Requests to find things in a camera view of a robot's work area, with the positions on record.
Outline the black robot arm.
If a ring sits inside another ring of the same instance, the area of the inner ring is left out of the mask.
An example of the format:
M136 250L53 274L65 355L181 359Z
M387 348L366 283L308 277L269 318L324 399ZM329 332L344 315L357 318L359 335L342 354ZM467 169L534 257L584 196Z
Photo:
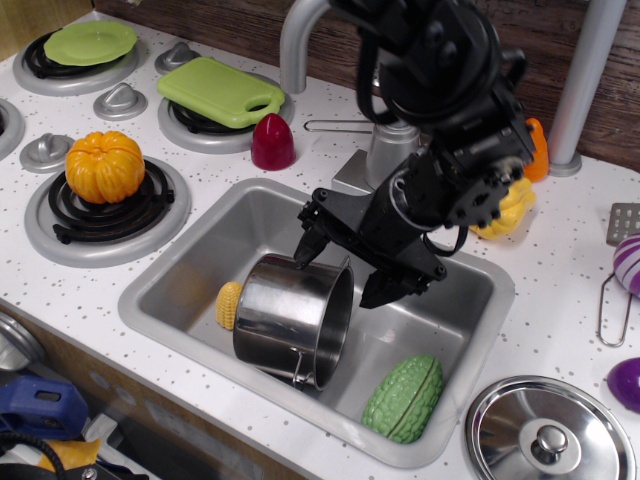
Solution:
M429 233L500 215L500 201L532 161L534 143L513 91L527 61L502 49L469 1L336 1L361 38L357 102L376 125L404 121L429 138L395 158L367 195L319 188L305 204L294 254L307 267L329 243L368 263L360 304L373 309L444 279L447 251Z

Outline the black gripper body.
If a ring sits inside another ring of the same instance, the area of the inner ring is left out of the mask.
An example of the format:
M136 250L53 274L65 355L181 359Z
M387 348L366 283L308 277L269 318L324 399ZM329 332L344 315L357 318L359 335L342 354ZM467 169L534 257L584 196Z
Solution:
M446 278L446 267L424 246L422 232L402 219L391 200L379 192L351 196L318 188L298 219L304 233L310 228L323 231L329 243L374 271L412 272L425 281L425 291L432 282Z

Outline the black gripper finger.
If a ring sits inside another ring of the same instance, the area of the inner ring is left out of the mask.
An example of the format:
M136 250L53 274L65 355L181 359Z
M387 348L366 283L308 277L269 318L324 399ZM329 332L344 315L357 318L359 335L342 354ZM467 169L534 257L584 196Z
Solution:
M412 272L405 274L375 270L365 283L360 306L362 308L378 308L407 295L420 295L424 291L425 281Z
M329 238L323 231L310 228L302 235L294 252L294 261L299 270L306 269L326 248Z

